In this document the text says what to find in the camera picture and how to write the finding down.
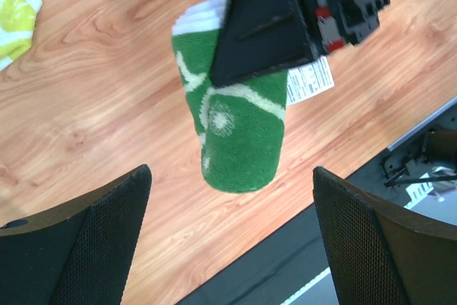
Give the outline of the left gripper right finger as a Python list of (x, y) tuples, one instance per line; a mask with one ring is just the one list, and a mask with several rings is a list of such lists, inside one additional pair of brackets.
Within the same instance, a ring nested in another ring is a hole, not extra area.
[(455, 304), (456, 226), (313, 170), (313, 199), (340, 304)]

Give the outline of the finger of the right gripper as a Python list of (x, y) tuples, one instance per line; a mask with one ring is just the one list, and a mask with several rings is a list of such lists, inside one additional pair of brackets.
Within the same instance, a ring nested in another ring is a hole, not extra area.
[(210, 69), (216, 87), (231, 86), (317, 60), (303, 0), (227, 0)]

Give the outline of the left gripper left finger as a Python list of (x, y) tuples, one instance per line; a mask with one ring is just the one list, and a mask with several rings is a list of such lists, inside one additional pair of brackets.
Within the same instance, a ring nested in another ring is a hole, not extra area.
[(2, 304), (120, 304), (152, 186), (143, 164), (1, 227)]

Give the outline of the green dinosaur pattern towel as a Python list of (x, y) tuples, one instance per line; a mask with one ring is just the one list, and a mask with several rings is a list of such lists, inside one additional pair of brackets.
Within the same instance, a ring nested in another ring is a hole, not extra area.
[(201, 146), (201, 173), (212, 188), (258, 191), (274, 179), (286, 107), (334, 86), (326, 58), (216, 88), (210, 80), (226, 0), (189, 7), (172, 27), (172, 48)]

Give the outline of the lime yellow towel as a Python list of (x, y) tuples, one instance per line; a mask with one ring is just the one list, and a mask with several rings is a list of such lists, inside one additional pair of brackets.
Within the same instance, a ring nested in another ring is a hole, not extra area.
[(2, 70), (31, 48), (42, 4), (42, 0), (1, 0)]

